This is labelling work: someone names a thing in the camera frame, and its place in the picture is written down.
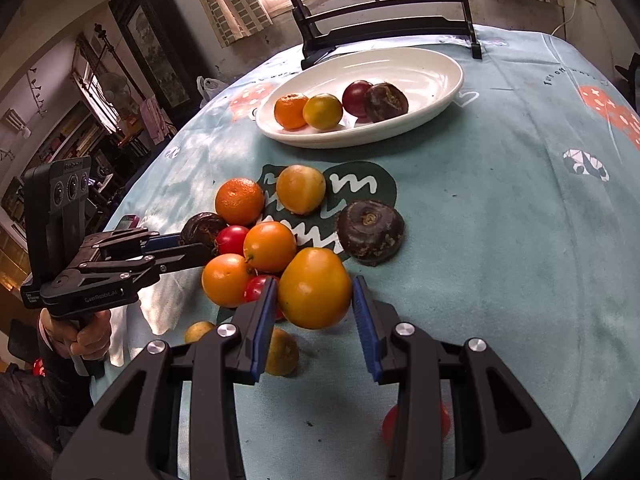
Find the person's left hand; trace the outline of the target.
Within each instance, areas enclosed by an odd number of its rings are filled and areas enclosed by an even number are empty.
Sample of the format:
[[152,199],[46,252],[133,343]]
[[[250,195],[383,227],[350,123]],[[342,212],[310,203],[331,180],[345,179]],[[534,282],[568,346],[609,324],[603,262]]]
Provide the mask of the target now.
[[110,311],[96,312],[84,328],[76,328],[70,321],[51,318],[49,311],[42,309],[39,328],[48,346],[65,359],[78,356],[86,361],[102,360],[110,348]]

